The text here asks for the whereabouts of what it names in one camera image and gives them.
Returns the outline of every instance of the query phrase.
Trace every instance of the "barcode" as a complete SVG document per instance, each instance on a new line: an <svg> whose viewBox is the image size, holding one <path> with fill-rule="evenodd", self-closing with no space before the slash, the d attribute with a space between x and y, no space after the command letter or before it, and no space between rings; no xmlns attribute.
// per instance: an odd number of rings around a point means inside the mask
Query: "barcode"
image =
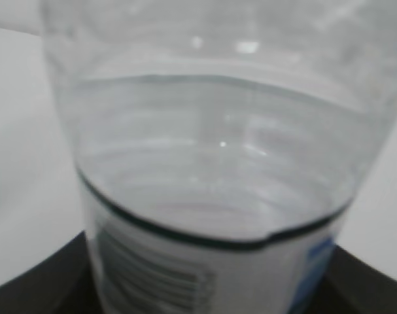
<svg viewBox="0 0 397 314"><path fill-rule="evenodd" d="M205 266L155 253L109 226L102 229L97 245L102 292L122 313L209 312L215 277Z"/></svg>

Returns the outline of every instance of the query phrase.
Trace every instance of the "clear plastic bottle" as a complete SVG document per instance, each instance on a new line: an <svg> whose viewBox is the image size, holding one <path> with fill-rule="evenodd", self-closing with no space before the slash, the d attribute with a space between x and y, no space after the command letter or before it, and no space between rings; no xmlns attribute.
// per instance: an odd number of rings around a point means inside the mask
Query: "clear plastic bottle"
<svg viewBox="0 0 397 314"><path fill-rule="evenodd" d="M47 0L110 314L297 314L397 114L397 0Z"/></svg>

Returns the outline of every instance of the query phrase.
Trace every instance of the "black surface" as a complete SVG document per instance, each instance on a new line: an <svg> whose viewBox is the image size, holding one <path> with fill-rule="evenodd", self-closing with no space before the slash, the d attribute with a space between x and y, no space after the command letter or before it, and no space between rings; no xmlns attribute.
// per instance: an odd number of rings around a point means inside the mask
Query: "black surface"
<svg viewBox="0 0 397 314"><path fill-rule="evenodd" d="M381 300L378 304L392 302L391 307L370 312L357 304L356 296L340 293L336 278L348 271L356 280L362 280L362 285L354 282L356 288L379 282L380 289L385 289L384 294L377 289L367 289L363 293ZM337 248L328 275L306 313L397 314L397 298L393 297L393 292L397 295L397 283ZM84 234L42 264L0 287L0 314L103 314L92 281Z"/></svg>

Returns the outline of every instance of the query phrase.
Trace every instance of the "white wall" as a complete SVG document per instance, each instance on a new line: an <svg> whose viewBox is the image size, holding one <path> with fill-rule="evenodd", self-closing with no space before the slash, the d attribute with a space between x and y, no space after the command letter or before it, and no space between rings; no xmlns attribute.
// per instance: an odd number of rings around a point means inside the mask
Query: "white wall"
<svg viewBox="0 0 397 314"><path fill-rule="evenodd" d="M38 33L39 0L0 0L0 27Z"/></svg>

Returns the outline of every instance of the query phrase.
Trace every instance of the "water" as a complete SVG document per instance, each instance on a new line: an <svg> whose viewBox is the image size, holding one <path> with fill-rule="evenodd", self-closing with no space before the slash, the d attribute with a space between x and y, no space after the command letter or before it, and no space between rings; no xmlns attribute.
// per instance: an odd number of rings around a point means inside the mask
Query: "water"
<svg viewBox="0 0 397 314"><path fill-rule="evenodd" d="M373 119L355 109L223 76L81 82L60 108L100 191L140 217L222 239L331 213L377 146Z"/></svg>
<svg viewBox="0 0 397 314"><path fill-rule="evenodd" d="M307 252L337 226L248 254L179 238L250 243L332 215L381 141L374 117L350 103L215 75L87 80L59 108L87 184L92 262L111 314L293 313L331 254ZM167 239L144 221L178 234Z"/></svg>

